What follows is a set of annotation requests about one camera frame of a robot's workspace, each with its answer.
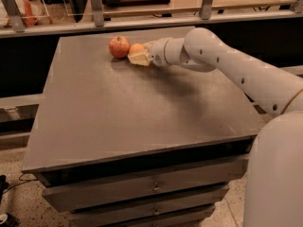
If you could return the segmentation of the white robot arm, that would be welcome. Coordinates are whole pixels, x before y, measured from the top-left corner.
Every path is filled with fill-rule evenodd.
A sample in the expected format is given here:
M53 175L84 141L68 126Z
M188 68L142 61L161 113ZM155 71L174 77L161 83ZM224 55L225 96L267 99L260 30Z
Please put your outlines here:
M303 78L225 44L206 28L130 49L132 64L219 69L273 119L247 168L243 227L303 227Z

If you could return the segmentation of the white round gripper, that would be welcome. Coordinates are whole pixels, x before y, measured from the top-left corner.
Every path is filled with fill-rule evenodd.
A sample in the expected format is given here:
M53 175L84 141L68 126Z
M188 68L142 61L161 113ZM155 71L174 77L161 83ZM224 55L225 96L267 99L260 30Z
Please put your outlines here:
M165 50L170 40L171 37L167 37L157 41L143 43L144 48L147 50L129 54L128 59L130 63L134 65L149 66L152 62L158 67L169 67L170 63L167 60Z

